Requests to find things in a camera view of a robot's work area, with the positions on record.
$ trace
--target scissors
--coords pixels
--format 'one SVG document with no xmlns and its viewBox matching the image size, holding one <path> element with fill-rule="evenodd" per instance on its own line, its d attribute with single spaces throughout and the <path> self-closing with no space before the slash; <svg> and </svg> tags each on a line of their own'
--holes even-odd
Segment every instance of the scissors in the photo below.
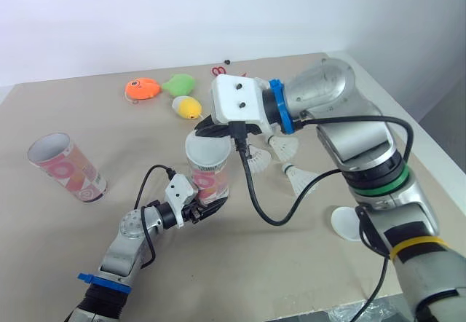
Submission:
<svg viewBox="0 0 466 322">
<path fill-rule="evenodd" d="M 212 67 L 210 70 L 213 76 L 218 76 L 219 74 L 226 74 L 226 69 L 222 66 Z"/>
</svg>

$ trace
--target blue ring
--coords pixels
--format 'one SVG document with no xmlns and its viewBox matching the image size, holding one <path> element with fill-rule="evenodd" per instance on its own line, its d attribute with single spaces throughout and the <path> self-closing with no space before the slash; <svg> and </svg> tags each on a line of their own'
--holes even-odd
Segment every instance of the blue ring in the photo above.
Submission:
<svg viewBox="0 0 466 322">
<path fill-rule="evenodd" d="M 285 99 L 283 97 L 283 83 L 279 79 L 272 79 L 270 89 L 274 93 L 275 101 L 277 101 L 278 112 L 282 118 L 282 127 L 285 134 L 294 133 L 293 121 L 291 120 L 288 110 L 286 109 Z"/>
<path fill-rule="evenodd" d="M 83 280 L 85 283 L 97 284 L 98 286 L 110 288 L 114 291 L 121 291 L 126 294 L 131 292 L 131 287 L 129 286 L 125 286 L 124 284 L 113 282 L 111 280 L 106 280 L 104 278 L 96 277 L 91 274 L 80 273 L 78 275 L 78 279 Z"/>
</svg>

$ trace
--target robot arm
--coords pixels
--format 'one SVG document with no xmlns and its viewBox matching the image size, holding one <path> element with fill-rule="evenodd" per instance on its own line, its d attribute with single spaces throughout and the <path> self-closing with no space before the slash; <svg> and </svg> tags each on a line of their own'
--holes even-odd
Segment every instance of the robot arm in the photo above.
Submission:
<svg viewBox="0 0 466 322">
<path fill-rule="evenodd" d="M 219 75 L 212 96 L 212 117 L 198 125 L 199 136 L 237 137 L 232 127 L 238 124 L 253 133 L 253 127 L 270 133 L 279 125 L 291 134 L 317 123 L 320 141 L 359 205 L 362 231 L 374 248 L 390 255 L 413 315 L 418 321 L 464 319 L 466 259 L 437 237 L 435 214 L 387 124 L 348 122 L 380 111 L 359 93 L 347 63 L 322 60 L 286 84 Z"/>
<path fill-rule="evenodd" d="M 96 274 L 79 274 L 78 278 L 90 287 L 65 322 L 117 322 L 136 275 L 153 260 L 145 263 L 149 241 L 151 246 L 163 230 L 207 218 L 226 202 L 226 198 L 222 198 L 203 205 L 197 202 L 196 195 L 196 186 L 184 175 L 175 174 L 165 189 L 163 203 L 155 200 L 127 213 Z"/>
</svg>

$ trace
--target paper cup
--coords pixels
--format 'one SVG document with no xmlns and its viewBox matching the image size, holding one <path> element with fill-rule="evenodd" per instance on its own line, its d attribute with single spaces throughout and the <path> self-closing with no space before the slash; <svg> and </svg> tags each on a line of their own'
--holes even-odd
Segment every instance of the paper cup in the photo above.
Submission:
<svg viewBox="0 0 466 322">
<path fill-rule="evenodd" d="M 185 143 L 191 179 L 199 188 L 202 204 L 227 197 L 229 193 L 226 158 L 232 150 L 230 138 L 203 138 L 190 132 Z"/>
<path fill-rule="evenodd" d="M 28 159 L 83 202 L 94 202 L 106 191 L 107 181 L 64 133 L 43 136 L 34 142 Z"/>
</svg>

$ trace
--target black wire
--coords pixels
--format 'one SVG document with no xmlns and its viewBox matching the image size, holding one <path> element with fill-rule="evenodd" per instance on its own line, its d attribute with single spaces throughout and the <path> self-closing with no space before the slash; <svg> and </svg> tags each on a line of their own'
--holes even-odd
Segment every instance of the black wire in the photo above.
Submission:
<svg viewBox="0 0 466 322">
<path fill-rule="evenodd" d="M 401 125 L 406 130 L 406 147 L 403 154 L 403 159 L 408 162 L 409 155 L 413 148 L 414 142 L 414 131 L 412 126 L 405 120 L 395 117 L 387 116 L 348 116 L 348 117 L 334 117 L 334 118 L 316 118 L 306 119 L 302 122 L 302 125 L 309 124 L 330 124 L 330 123 L 347 123 L 347 122 L 389 122 Z"/>
<path fill-rule="evenodd" d="M 254 209 L 256 209 L 257 214 L 267 223 L 273 226 L 282 226 L 286 224 L 287 222 L 290 221 L 291 217 L 293 214 L 296 212 L 296 210 L 299 207 L 299 204 L 303 200 L 304 196 L 306 196 L 306 193 L 314 186 L 316 185 L 317 182 L 322 180 L 323 178 L 326 178 L 327 176 L 340 173 L 339 169 L 334 169 L 327 171 L 326 173 L 320 174 L 317 178 L 313 179 L 311 182 L 309 182 L 306 187 L 302 190 L 302 192 L 299 194 L 298 198 L 296 198 L 296 201 L 294 202 L 293 206 L 289 210 L 288 214 L 281 219 L 281 220 L 274 220 L 271 219 L 265 212 L 262 210 L 261 206 L 259 205 L 259 202 L 256 197 L 256 191 L 254 190 L 254 183 L 253 183 L 253 177 L 250 173 L 250 168 L 248 164 L 248 158 L 246 157 L 246 154 L 243 150 L 238 151 L 240 153 L 241 157 L 241 162 L 242 162 L 242 167 L 245 170 L 245 175 L 246 175 L 246 182 L 248 184 L 248 190 L 249 190 L 249 195 L 250 195 L 250 200 L 253 203 Z"/>
<path fill-rule="evenodd" d="M 141 195 L 143 194 L 143 190 L 144 190 L 144 187 L 146 185 L 147 179 L 149 178 L 149 175 L 151 175 L 152 171 L 154 169 L 157 169 L 157 168 L 165 169 L 167 171 L 167 173 L 169 173 L 169 170 L 171 170 L 169 167 L 167 167 L 165 165 L 162 165 L 162 164 L 152 165 L 149 168 L 146 175 L 144 176 L 143 183 L 141 184 L 141 187 L 139 188 L 139 193 L 138 193 L 138 197 L 136 198 L 136 203 L 134 204 L 134 209 L 138 209 L 139 200 L 141 199 Z M 142 264 L 141 269 L 143 269 L 144 267 L 148 267 L 155 260 L 154 245 L 152 244 L 152 240 L 151 240 L 151 237 L 149 235 L 149 231 L 147 230 L 146 214 L 145 214 L 146 208 L 147 208 L 146 206 L 141 207 L 141 223 L 143 225 L 143 231 L 144 231 L 144 236 L 146 237 L 147 246 L 149 247 L 149 250 L 151 252 L 151 259 L 148 262 Z"/>
<path fill-rule="evenodd" d="M 378 254 L 380 256 L 383 256 L 384 258 L 389 258 L 388 254 L 384 253 L 378 248 L 375 248 L 371 246 L 367 241 L 366 238 L 364 237 L 364 231 L 363 231 L 363 225 L 359 223 L 359 237 L 361 237 L 361 242 L 363 242 L 363 245 L 365 245 L 368 249 L 373 251 L 375 254 Z"/>
<path fill-rule="evenodd" d="M 149 246 L 149 250 L 151 251 L 152 257 L 150 258 L 150 260 L 148 262 L 141 265 L 141 269 L 143 269 L 144 267 L 148 267 L 155 260 L 154 245 L 152 244 L 151 237 L 149 236 L 149 231 L 147 230 L 146 214 L 145 214 L 146 208 L 147 207 L 145 205 L 141 207 L 141 222 L 143 223 L 144 235 L 146 236 L 147 245 Z"/>
<path fill-rule="evenodd" d="M 366 311 L 368 306 L 373 302 L 376 295 L 379 293 L 382 284 L 384 283 L 385 275 L 387 274 L 388 258 L 384 258 L 384 264 L 382 266 L 382 272 L 380 274 L 379 282 L 377 283 L 376 288 L 372 292 L 371 296 L 367 299 L 366 303 L 359 309 L 356 315 L 351 319 L 350 322 L 355 322 L 363 313 Z"/>
<path fill-rule="evenodd" d="M 143 194 L 143 190 L 146 185 L 147 179 L 149 178 L 149 175 L 151 175 L 152 171 L 156 168 L 162 168 L 165 170 L 169 170 L 169 167 L 166 167 L 165 165 L 161 165 L 161 164 L 152 165 L 149 168 L 149 170 L 146 173 L 146 176 L 144 176 L 143 183 L 141 184 L 141 187 L 139 188 L 139 193 L 138 193 L 138 197 L 136 198 L 136 203 L 134 204 L 134 209 L 138 209 L 139 200 L 141 199 L 141 195 Z"/>
</svg>

